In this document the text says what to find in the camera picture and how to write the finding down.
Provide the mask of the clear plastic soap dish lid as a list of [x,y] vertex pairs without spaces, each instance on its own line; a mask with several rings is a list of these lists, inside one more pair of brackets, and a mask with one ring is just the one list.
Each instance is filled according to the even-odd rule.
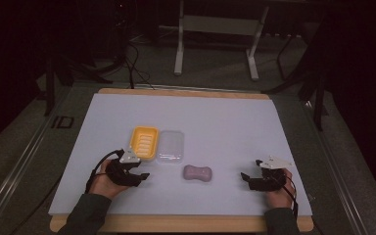
[[183,157],[184,134],[180,131],[162,131],[157,150],[157,161],[161,164],[179,164]]

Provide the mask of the yellow soap dish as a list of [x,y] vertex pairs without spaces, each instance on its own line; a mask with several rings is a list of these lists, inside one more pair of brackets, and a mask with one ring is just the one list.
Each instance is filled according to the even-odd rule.
[[156,156],[159,131],[153,126],[136,126],[133,129],[129,147],[143,161],[151,161]]

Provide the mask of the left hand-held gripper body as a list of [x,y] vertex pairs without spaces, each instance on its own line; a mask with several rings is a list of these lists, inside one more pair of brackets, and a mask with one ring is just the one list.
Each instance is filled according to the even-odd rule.
[[115,184],[124,186],[125,180],[135,179],[133,176],[136,174],[129,171],[140,166],[141,161],[135,156],[126,157],[123,149],[115,150],[114,154],[117,157],[111,160],[106,168],[106,173]]

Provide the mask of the black metal stand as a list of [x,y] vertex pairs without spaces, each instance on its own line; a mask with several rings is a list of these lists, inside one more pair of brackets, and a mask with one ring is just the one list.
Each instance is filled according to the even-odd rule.
[[300,59],[298,65],[288,74],[285,75],[281,66],[280,56],[290,44],[291,38],[288,39],[281,51],[276,57],[276,65],[280,71],[280,75],[284,82],[273,88],[262,90],[262,94],[276,94],[286,88],[289,88],[298,83],[302,83],[302,87],[298,92],[298,97],[301,101],[310,102],[312,96],[315,96],[313,108],[313,122],[319,131],[322,131],[322,112],[323,112],[323,98],[326,83],[326,70],[322,67],[320,56],[316,52],[321,37],[317,31],[321,23],[300,23],[298,26],[299,33],[306,43],[307,47]]

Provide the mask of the person's right hand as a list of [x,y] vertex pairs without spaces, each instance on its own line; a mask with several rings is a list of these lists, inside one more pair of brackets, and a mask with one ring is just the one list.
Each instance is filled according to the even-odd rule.
[[292,173],[288,169],[284,169],[286,175],[286,183],[284,187],[278,191],[267,192],[266,200],[271,209],[288,208],[294,204],[295,188],[292,184]]

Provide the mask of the white table mat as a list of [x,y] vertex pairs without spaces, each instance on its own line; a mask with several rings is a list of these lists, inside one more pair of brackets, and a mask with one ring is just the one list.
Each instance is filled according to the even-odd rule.
[[[84,192],[91,170],[115,149],[126,148],[136,126],[184,134],[179,164],[144,162],[147,180],[119,194],[112,214],[261,215],[265,196],[250,190],[241,172],[259,175],[256,160],[293,159],[270,100],[94,95],[49,213],[68,214]],[[209,182],[186,180],[186,165],[208,166]]]

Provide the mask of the person's left hand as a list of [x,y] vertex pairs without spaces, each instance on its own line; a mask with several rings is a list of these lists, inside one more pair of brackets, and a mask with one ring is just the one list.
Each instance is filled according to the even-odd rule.
[[128,186],[117,185],[109,178],[106,168],[110,162],[110,160],[102,162],[100,171],[96,174],[90,186],[89,194],[101,195],[113,200],[119,193],[128,189]]

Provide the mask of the white metal stand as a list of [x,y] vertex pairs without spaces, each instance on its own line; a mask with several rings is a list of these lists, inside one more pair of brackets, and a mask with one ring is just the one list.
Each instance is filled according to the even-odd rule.
[[258,20],[229,19],[217,17],[205,17],[186,15],[184,13],[184,0],[179,0],[178,16],[178,44],[176,50],[175,64],[173,73],[182,75],[184,58],[184,32],[208,32],[220,34],[234,34],[251,36],[254,41],[246,50],[246,57],[251,80],[259,80],[258,66],[255,53],[258,48],[265,20],[269,12],[269,7],[264,6]]

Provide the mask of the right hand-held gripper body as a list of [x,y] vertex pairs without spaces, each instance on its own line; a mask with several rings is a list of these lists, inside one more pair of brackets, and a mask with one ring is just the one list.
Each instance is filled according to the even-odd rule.
[[261,169],[261,178],[258,178],[254,182],[262,185],[262,191],[280,190],[286,183],[284,169],[293,165],[290,162],[273,156],[269,156],[264,161],[256,160],[256,164]]

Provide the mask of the pink soap bar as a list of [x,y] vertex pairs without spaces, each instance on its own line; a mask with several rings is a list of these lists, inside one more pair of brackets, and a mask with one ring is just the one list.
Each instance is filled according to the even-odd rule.
[[208,166],[199,167],[188,164],[183,168],[183,178],[209,182],[212,180],[212,170]]

